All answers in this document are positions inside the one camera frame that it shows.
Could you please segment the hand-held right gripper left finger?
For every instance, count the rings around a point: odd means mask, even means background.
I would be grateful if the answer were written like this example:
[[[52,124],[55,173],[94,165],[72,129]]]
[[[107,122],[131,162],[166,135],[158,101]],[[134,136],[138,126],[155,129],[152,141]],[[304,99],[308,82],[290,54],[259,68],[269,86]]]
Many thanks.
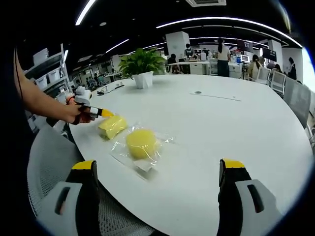
[[[79,162],[41,201],[36,222],[49,236],[99,236],[99,202],[96,161]]]

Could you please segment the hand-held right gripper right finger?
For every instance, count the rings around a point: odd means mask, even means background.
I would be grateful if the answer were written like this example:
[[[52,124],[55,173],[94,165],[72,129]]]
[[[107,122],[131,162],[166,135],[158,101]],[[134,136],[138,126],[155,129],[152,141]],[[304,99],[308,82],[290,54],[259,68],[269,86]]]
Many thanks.
[[[219,236],[265,236],[282,218],[276,197],[240,161],[221,159]]]

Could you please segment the person's left hand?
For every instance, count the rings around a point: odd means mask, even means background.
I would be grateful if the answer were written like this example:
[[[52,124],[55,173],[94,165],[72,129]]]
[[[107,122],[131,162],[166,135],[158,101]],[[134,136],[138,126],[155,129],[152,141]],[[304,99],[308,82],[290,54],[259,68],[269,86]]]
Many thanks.
[[[64,115],[64,121],[73,125],[90,123],[95,120],[95,118],[91,116],[89,107],[76,104],[66,105]]]

